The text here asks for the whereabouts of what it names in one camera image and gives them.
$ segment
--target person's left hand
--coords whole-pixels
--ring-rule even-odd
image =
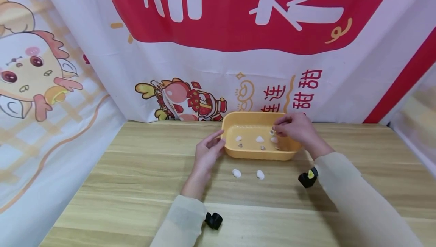
[[[224,130],[216,131],[197,144],[192,173],[210,175],[213,165],[223,155],[226,140],[219,138],[223,132]]]

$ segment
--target wrist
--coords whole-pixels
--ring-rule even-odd
[[[308,141],[304,142],[304,148],[309,152],[313,160],[334,152],[335,150],[324,141],[319,135],[315,135]]]
[[[182,196],[201,200],[203,198],[206,184],[210,179],[210,172],[193,169],[188,179],[186,180],[180,194]]]
[[[210,180],[211,171],[204,169],[193,169],[189,175],[188,180],[204,181],[205,184]]]

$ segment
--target fabric backdrop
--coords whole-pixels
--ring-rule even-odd
[[[436,58],[436,0],[52,1],[142,122],[246,110],[378,123]]]
[[[391,121],[391,127],[436,177],[436,66]]]
[[[126,121],[50,0],[0,0],[0,246],[38,246]]]

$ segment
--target wooden table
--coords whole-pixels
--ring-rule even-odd
[[[193,164],[195,144],[220,123],[128,122],[66,207],[42,247],[146,247]],[[388,127],[316,124],[407,220],[425,246],[436,246],[436,182]],[[223,157],[206,193],[224,218],[196,246],[359,246],[319,184],[297,178],[312,167],[307,152],[292,161]],[[232,176],[232,169],[242,172]],[[265,179],[256,178],[263,170]]]

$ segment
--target person's right hand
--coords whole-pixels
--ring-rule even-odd
[[[304,113],[287,113],[275,121],[272,129],[278,136],[288,136],[303,145],[318,138],[310,119]]]
[[[313,160],[334,150],[322,139],[304,113],[287,113],[275,121],[272,129],[278,136],[300,142]]]

